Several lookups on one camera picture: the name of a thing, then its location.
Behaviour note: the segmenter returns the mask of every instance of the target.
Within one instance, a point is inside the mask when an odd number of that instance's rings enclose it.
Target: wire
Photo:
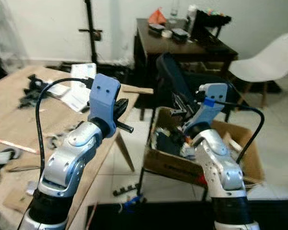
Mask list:
[[[253,140],[255,139],[255,137],[257,136],[257,134],[259,133],[259,131],[261,130],[261,128],[264,125],[264,114],[263,112],[261,112],[259,109],[253,108],[253,107],[249,107],[249,106],[245,106],[242,104],[236,104],[236,103],[230,103],[230,102],[219,102],[219,101],[215,101],[215,103],[217,104],[222,104],[222,105],[228,105],[231,107],[237,107],[237,108],[241,108],[241,109],[246,109],[246,110],[251,110],[257,114],[259,114],[260,116],[260,122],[258,127],[256,128],[255,132],[253,133],[252,137],[249,139],[248,143],[246,143],[246,145],[244,146],[243,150],[240,152],[236,163],[239,164],[241,159],[243,158],[245,151],[248,149],[248,147],[251,145],[251,143],[253,142]]]
[[[65,82],[65,81],[80,81],[84,84],[87,83],[86,79],[80,79],[80,78],[63,78],[59,80],[55,80],[48,86],[46,86],[42,92],[40,93],[37,102],[36,102],[36,107],[35,107],[35,118],[36,118],[36,127],[37,127],[37,134],[38,134],[38,142],[39,142],[39,152],[40,152],[40,173],[39,173],[39,178],[41,178],[43,170],[45,168],[45,150],[44,150],[44,143],[43,143],[43,135],[42,135],[42,128],[40,125],[40,118],[39,118],[39,107],[40,103],[44,97],[44,94],[54,85]]]

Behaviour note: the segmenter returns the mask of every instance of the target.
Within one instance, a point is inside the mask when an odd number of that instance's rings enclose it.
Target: bottle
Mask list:
[[[196,11],[197,11],[197,6],[195,4],[189,6],[187,17],[186,17],[186,23],[184,25],[184,30],[188,32],[189,34],[191,34],[193,30],[193,26],[194,26],[194,22],[196,18]]]

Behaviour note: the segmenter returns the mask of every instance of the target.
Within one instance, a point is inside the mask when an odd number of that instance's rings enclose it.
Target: orange bag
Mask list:
[[[167,22],[166,18],[161,13],[161,7],[159,7],[148,19],[148,23],[165,24]]]

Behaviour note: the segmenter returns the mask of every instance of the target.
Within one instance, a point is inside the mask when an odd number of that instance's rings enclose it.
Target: black office chair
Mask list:
[[[199,89],[200,85],[207,83],[226,83],[228,85],[227,102],[237,102],[239,98],[239,94],[234,86],[219,76],[183,72],[170,53],[164,53],[159,56],[156,66],[159,72],[157,79],[158,86],[155,90],[156,107],[173,107],[172,92],[178,92],[184,94],[186,100],[198,109],[199,105],[193,103],[195,92]],[[222,110],[226,114],[226,122],[229,120],[232,109],[232,107],[225,106]]]

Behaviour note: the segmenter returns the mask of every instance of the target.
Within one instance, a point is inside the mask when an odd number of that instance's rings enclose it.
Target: cardboard box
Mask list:
[[[181,124],[179,117],[170,116],[170,110],[170,108],[166,107],[157,108],[151,130],[152,133],[156,127],[172,130]],[[229,123],[213,121],[211,127],[214,128],[221,137],[228,132],[232,139],[243,147],[252,136],[252,132],[249,129]],[[200,165],[182,157],[151,149],[150,142],[151,140],[148,141],[148,146],[146,146],[145,149],[145,169],[173,179],[204,186],[200,180],[203,175],[203,170]],[[242,171],[244,172],[243,179],[245,184],[259,184],[264,181],[264,172],[254,141],[247,149],[241,161],[243,162]]]

